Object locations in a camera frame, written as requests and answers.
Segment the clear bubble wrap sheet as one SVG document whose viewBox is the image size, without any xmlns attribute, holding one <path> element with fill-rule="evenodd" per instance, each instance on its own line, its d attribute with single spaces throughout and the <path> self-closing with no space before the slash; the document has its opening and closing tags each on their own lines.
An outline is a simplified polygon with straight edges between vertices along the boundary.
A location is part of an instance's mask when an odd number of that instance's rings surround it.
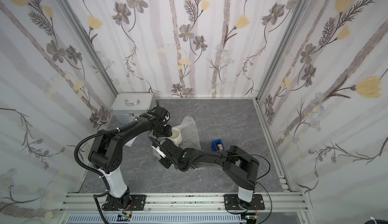
<svg viewBox="0 0 388 224">
<path fill-rule="evenodd" d="M 191 116 L 185 116 L 181 124 L 175 126 L 174 128 L 180 130 L 182 136 L 182 142 L 179 144 L 180 148 L 194 148 L 201 150 L 198 129 L 194 118 Z"/>
</svg>

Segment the cream ceramic mug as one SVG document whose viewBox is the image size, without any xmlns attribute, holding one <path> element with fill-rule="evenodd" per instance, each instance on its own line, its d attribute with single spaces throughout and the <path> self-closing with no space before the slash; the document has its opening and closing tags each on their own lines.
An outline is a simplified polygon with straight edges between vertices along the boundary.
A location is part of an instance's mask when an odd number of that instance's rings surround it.
<svg viewBox="0 0 388 224">
<path fill-rule="evenodd" d="M 172 128 L 172 135 L 169 139 L 178 147 L 182 143 L 181 131 L 178 128 Z"/>
</svg>

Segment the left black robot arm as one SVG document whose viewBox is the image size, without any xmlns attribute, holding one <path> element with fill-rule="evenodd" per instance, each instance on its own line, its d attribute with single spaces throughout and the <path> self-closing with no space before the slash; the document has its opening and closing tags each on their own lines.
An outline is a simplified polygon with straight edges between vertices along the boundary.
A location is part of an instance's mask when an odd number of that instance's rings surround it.
<svg viewBox="0 0 388 224">
<path fill-rule="evenodd" d="M 108 190 L 103 210 L 124 210 L 132 204 L 130 190 L 120 169 L 125 144 L 149 131 L 156 137 L 170 137 L 172 127 L 167 124 L 169 117 L 165 108 L 156 106 L 131 123 L 111 131 L 101 130 L 94 137 L 88 159 L 93 170 L 101 174 Z"/>
</svg>

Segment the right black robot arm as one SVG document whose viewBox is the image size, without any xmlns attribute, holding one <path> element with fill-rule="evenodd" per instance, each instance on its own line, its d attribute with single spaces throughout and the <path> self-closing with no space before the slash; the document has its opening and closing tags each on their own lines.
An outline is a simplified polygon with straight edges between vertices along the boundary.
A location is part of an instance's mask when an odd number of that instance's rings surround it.
<svg viewBox="0 0 388 224">
<path fill-rule="evenodd" d="M 170 139 L 162 142 L 149 137 L 152 148 L 161 156 L 159 162 L 166 169 L 172 165 L 181 172 L 196 168 L 219 168 L 238 186 L 238 202 L 243 209 L 252 207 L 260 163 L 237 146 L 218 153 L 195 148 L 182 149 Z"/>
</svg>

